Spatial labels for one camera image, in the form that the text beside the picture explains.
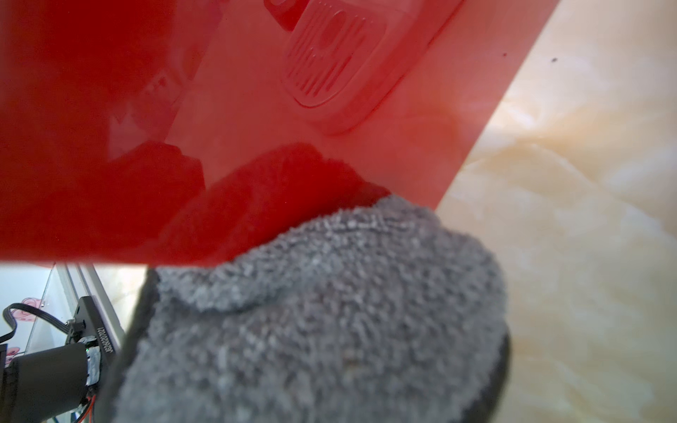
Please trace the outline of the blue grey cleaning cloth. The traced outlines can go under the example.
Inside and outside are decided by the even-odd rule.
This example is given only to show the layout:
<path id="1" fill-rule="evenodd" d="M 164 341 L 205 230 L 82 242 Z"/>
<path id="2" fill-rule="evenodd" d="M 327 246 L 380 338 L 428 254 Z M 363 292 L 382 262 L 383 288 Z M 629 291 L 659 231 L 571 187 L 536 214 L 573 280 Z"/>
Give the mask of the blue grey cleaning cloth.
<path id="1" fill-rule="evenodd" d="M 390 196 L 214 267 L 150 269 L 98 422 L 488 422 L 510 374 L 504 275 Z"/>

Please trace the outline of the red coffee machine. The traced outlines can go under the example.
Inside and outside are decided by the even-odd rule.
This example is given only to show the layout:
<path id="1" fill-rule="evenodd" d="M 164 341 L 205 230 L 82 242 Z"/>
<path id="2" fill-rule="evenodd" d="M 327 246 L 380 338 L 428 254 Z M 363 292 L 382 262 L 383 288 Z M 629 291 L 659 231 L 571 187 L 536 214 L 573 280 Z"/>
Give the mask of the red coffee machine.
<path id="1" fill-rule="evenodd" d="M 554 1 L 4 1 L 1 257 L 218 264 L 436 208 Z"/>

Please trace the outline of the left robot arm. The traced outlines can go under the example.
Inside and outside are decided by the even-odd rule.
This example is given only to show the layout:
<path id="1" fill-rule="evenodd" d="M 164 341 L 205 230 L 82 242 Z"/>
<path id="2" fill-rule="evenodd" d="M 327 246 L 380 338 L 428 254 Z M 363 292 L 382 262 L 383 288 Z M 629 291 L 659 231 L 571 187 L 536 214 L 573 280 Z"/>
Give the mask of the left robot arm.
<path id="1" fill-rule="evenodd" d="M 18 328 L 15 310 L 52 325 L 66 340 L 61 347 L 23 355 L 2 366 L 1 421 L 58 422 L 59 415 L 75 413 L 75 421 L 93 422 L 100 390 L 118 350 L 95 298 L 79 298 L 74 316 L 66 323 L 39 308 L 12 303 L 3 310 L 11 330 L 1 337 L 2 361 Z"/>

